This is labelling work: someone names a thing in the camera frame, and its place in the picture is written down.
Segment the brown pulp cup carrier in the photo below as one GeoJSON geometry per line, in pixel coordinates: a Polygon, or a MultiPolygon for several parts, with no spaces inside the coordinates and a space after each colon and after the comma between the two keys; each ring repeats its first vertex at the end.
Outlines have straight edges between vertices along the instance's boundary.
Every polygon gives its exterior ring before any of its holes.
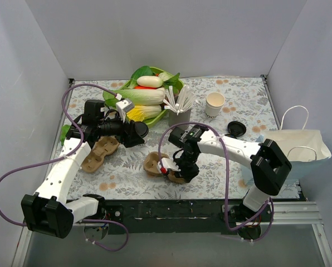
{"type": "Polygon", "coordinates": [[[118,147],[119,142],[114,136],[101,137],[81,164],[82,170],[94,173],[103,165],[105,157],[112,155],[118,147]]]}
{"type": "MultiPolygon", "coordinates": [[[[143,168],[145,172],[151,177],[161,177],[162,173],[158,170],[159,156],[157,151],[150,152],[143,163],[143,168]]],[[[175,176],[175,171],[170,171],[166,176],[168,180],[177,184],[185,184],[184,178],[177,178],[175,176]]]]}

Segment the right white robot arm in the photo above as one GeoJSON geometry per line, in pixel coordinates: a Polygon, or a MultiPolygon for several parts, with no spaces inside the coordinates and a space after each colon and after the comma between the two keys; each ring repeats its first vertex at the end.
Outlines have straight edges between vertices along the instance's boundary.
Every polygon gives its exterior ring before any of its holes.
{"type": "Polygon", "coordinates": [[[193,123],[192,126],[189,131],[182,130],[179,124],[173,126],[168,141],[182,154],[171,159],[160,158],[159,172],[164,175],[173,173],[178,181],[188,183],[199,173],[197,160],[200,154],[216,155],[225,158],[226,162],[239,163],[251,170],[254,185],[230,215],[246,221],[254,220],[270,197],[279,194],[292,169],[291,163],[273,140],[247,142],[220,136],[203,123],[193,123]]]}

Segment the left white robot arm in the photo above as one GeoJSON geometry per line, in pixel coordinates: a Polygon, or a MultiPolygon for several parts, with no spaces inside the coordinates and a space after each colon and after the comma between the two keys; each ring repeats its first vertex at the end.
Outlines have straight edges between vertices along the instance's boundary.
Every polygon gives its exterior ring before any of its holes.
{"type": "Polygon", "coordinates": [[[125,147],[145,142],[147,125],[126,120],[126,113],[133,108],[134,104],[130,100],[122,99],[116,104],[116,115],[110,118],[104,112],[103,101],[85,102],[84,113],[74,119],[66,134],[60,161],[52,167],[36,192],[25,195],[21,201],[29,230],[65,238],[78,221],[91,219],[99,223],[105,219],[103,197],[86,194],[68,202],[67,194],[83,161],[101,137],[112,136],[125,147]]]}

